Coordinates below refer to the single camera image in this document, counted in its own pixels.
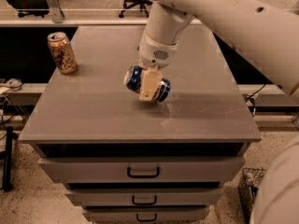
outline black drawer handle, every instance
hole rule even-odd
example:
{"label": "black drawer handle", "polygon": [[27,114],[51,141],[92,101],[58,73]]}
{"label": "black drawer handle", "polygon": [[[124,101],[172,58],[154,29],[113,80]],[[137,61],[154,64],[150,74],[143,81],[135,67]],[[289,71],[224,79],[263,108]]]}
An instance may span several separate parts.
{"label": "black drawer handle", "polygon": [[137,221],[140,221],[140,222],[151,222],[151,221],[155,221],[157,219],[157,214],[155,213],[155,217],[153,219],[140,219],[139,214],[137,214],[136,219],[137,219]]}
{"label": "black drawer handle", "polygon": [[131,178],[156,178],[160,174],[160,167],[157,167],[155,175],[132,175],[130,167],[128,167],[128,169],[127,169],[127,174]]}
{"label": "black drawer handle", "polygon": [[157,196],[155,195],[154,198],[153,198],[153,202],[151,203],[137,203],[135,201],[135,196],[132,197],[132,204],[134,205],[155,205],[157,203]]}

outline drawer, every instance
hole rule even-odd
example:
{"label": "drawer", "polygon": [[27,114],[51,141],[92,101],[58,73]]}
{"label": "drawer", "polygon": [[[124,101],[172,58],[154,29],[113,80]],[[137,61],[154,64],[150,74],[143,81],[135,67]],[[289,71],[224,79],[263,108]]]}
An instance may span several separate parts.
{"label": "drawer", "polygon": [[154,222],[165,220],[199,220],[206,218],[208,207],[97,208],[83,209],[88,221]]}
{"label": "drawer", "polygon": [[222,189],[76,189],[66,197],[75,206],[211,205]]}
{"label": "drawer", "polygon": [[56,183],[231,181],[243,157],[144,157],[39,159]]}

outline tabletop surface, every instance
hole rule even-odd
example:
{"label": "tabletop surface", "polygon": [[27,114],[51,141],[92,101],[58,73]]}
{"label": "tabletop surface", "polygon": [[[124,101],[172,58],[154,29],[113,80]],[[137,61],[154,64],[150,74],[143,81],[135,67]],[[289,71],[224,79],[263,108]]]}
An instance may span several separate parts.
{"label": "tabletop surface", "polygon": [[190,25],[162,102],[144,103],[123,85],[144,25],[82,26],[72,39],[78,71],[56,69],[23,131],[24,143],[251,142],[260,134],[213,34]]}

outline can top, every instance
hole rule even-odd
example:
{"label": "can top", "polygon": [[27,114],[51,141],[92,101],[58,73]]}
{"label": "can top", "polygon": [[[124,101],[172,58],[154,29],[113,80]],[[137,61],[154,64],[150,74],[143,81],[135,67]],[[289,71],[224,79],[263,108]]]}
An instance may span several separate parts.
{"label": "can top", "polygon": [[63,32],[52,33],[48,35],[49,41],[61,41],[66,38],[66,34]]}

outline floor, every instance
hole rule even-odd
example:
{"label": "floor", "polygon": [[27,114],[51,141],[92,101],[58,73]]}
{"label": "floor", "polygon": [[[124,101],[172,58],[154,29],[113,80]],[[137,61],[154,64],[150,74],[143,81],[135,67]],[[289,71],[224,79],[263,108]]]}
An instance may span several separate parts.
{"label": "floor", "polygon": [[[274,7],[286,10],[299,8],[298,0],[261,0]],[[8,6],[3,6],[2,11],[13,11]],[[122,0],[61,0],[63,9],[77,9],[103,6],[112,7],[101,10],[106,16],[113,17],[118,14]],[[140,16],[138,11],[133,11],[128,16]],[[245,167],[267,169],[271,160],[293,139],[298,131],[292,124],[292,115],[265,115],[257,114],[254,118],[261,131],[262,141],[251,144],[245,154]],[[21,131],[22,122],[14,119],[13,125],[17,133]],[[0,129],[0,138],[4,134]],[[4,148],[1,140],[0,149]],[[14,189],[10,192],[0,193],[0,223],[6,224],[85,224],[88,223],[81,214],[80,207],[74,207],[64,196],[64,187],[53,184],[37,165],[38,156],[26,144],[16,143],[13,146],[12,183]],[[237,192],[237,185],[241,172],[232,182],[224,185],[224,195],[216,205],[210,207],[210,213],[205,220],[194,221],[192,224],[243,224],[244,219]]]}

